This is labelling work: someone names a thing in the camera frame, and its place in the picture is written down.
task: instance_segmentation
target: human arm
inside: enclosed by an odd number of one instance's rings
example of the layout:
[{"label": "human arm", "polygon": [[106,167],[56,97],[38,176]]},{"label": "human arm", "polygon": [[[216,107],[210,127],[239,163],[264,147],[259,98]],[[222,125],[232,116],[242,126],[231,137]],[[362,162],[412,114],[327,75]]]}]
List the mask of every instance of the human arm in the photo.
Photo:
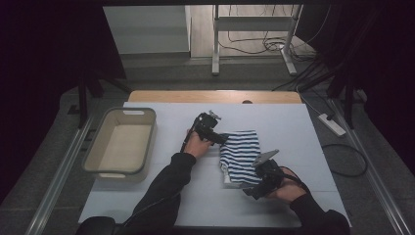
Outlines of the human arm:
[{"label": "human arm", "polygon": [[[289,169],[282,167],[284,173],[297,177]],[[312,198],[295,181],[284,178],[281,187],[267,196],[278,198],[290,205],[301,222],[299,235],[305,234],[350,234],[347,219],[337,211],[323,211]]]},{"label": "human arm", "polygon": [[202,141],[192,132],[183,153],[176,153],[153,180],[133,215],[124,223],[129,228],[118,234],[142,232],[146,234],[165,233],[177,218],[180,206],[180,192],[190,182],[191,170],[197,159],[202,157],[211,142]]}]

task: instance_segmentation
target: black sleeve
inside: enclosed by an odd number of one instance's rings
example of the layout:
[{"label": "black sleeve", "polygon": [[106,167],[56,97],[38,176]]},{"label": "black sleeve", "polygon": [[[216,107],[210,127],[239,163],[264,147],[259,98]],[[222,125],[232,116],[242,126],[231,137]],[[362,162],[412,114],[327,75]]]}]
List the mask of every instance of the black sleeve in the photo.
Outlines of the black sleeve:
[{"label": "black sleeve", "polygon": [[116,234],[168,233],[177,218],[180,191],[190,182],[190,173],[195,163],[195,157],[190,154],[173,155],[170,164],[153,180],[135,207],[127,227]]},{"label": "black sleeve", "polygon": [[310,194],[295,199],[290,208],[297,214],[301,222],[299,235],[348,235],[350,228],[344,215],[337,211],[324,212]]}]

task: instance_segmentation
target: striped cloth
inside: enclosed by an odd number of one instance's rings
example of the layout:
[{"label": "striped cloth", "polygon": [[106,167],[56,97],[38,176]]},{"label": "striped cloth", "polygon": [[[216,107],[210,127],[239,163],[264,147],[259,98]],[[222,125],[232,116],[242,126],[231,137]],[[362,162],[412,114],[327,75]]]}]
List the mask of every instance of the striped cloth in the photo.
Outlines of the striped cloth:
[{"label": "striped cloth", "polygon": [[220,147],[220,168],[225,174],[225,183],[260,182],[252,164],[260,154],[259,141],[254,130],[222,133],[229,138]]}]

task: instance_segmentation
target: black curtain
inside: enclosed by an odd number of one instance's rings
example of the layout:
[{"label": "black curtain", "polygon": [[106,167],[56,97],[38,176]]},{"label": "black curtain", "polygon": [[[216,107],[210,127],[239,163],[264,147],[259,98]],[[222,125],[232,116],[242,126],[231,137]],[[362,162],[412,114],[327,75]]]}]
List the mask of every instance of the black curtain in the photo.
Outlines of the black curtain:
[{"label": "black curtain", "polygon": [[92,70],[125,78],[102,7],[17,2],[2,2],[0,10],[1,201],[43,141],[64,92]]},{"label": "black curtain", "polygon": [[[367,6],[342,6],[333,50],[323,53],[329,67],[345,56],[368,11]],[[413,1],[387,0],[348,72],[354,87],[367,95],[368,117],[415,174],[414,12]]]}]

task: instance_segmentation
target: white tabletop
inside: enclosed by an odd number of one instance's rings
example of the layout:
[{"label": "white tabletop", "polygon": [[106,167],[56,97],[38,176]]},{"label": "white tabletop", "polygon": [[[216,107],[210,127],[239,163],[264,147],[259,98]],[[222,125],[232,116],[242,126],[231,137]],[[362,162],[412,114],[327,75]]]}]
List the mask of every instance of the white tabletop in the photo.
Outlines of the white tabletop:
[{"label": "white tabletop", "polygon": [[[310,189],[324,211],[345,208],[303,104],[180,104],[125,103],[124,107],[152,108],[157,114],[157,137],[147,178],[137,184],[96,180],[79,222],[90,216],[110,216],[122,223],[146,193],[156,175],[179,152],[186,130],[195,117],[213,110],[222,117],[215,132],[255,130],[262,152],[279,149],[273,158],[292,169]],[[196,163],[192,180],[181,193],[176,225],[224,227],[298,227],[288,206],[277,200],[248,197],[227,188],[214,145]]]}]

